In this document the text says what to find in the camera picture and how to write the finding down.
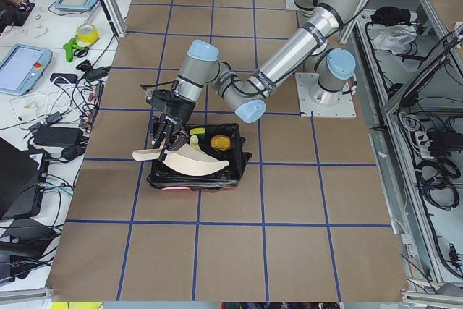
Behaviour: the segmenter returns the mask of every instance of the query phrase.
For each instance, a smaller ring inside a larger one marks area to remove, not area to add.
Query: plastic bag
[[[392,54],[404,54],[409,51],[408,45],[417,37],[416,28],[411,25],[394,25],[385,27],[373,39],[373,47],[378,50],[390,51]]]

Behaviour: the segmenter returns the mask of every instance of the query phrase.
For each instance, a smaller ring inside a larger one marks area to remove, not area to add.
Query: yellow tape roll
[[[83,43],[94,43],[100,38],[94,25],[80,25],[77,27],[76,35]]]

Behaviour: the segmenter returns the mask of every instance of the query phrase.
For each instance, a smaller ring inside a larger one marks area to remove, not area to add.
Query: blue frame
[[[85,11],[90,11],[95,4],[97,3],[98,0],[87,0],[85,4],[83,5],[77,5],[77,6],[72,6],[72,5],[63,5],[63,0],[57,0],[55,3],[55,9],[58,9],[60,11],[69,11],[69,12],[85,12]]]
[[[14,45],[12,47],[12,49],[8,52],[8,54],[5,56],[5,58],[3,58],[1,60],[0,69],[8,62],[8,60],[15,53],[15,51],[18,48],[21,48],[21,47],[22,48],[29,48],[29,49],[36,50],[36,51],[41,51],[42,55],[41,55],[40,59],[38,60],[38,63],[41,64],[41,67],[38,68],[38,69],[36,69],[34,67],[31,67],[29,73],[26,76],[21,77],[23,80],[22,80],[20,86],[16,90],[7,90],[5,88],[0,88],[0,92],[2,92],[2,93],[7,93],[7,94],[13,94],[15,96],[20,96],[20,95],[28,92],[30,89],[32,89],[32,87],[37,82],[37,80],[40,78],[40,76],[43,75],[43,72],[45,71],[45,68],[48,66],[48,64],[51,61],[51,57],[53,56],[53,53],[50,50],[48,50],[47,48],[28,46],[28,45],[22,45],[22,44],[17,43],[16,45]]]

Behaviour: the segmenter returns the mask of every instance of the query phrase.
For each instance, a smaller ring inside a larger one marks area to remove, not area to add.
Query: white mounting plate
[[[299,10],[299,8],[294,3],[294,0],[284,0],[284,2],[286,3],[286,10],[292,10],[292,11]]]
[[[296,73],[297,96],[302,117],[332,117],[342,119],[354,119],[356,117],[354,102],[351,94],[343,94],[339,102],[334,106],[323,106],[314,102],[309,96],[309,90],[318,83],[318,74],[307,72]],[[346,84],[343,91],[348,91]]]

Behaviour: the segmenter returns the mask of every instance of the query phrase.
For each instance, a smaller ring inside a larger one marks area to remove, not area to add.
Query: black plastic crate
[[[202,177],[190,177],[180,174],[158,160],[152,161],[151,173],[146,178],[154,188],[184,187],[192,190],[220,190],[235,187],[239,184],[245,167],[252,154],[243,152],[245,139],[239,135],[239,125],[231,124],[187,124],[186,131],[192,128],[205,128],[205,136],[199,139],[201,150],[219,161],[228,161],[229,165],[222,170]],[[226,135],[231,138],[231,149],[227,151],[214,150],[210,143],[212,137]]]

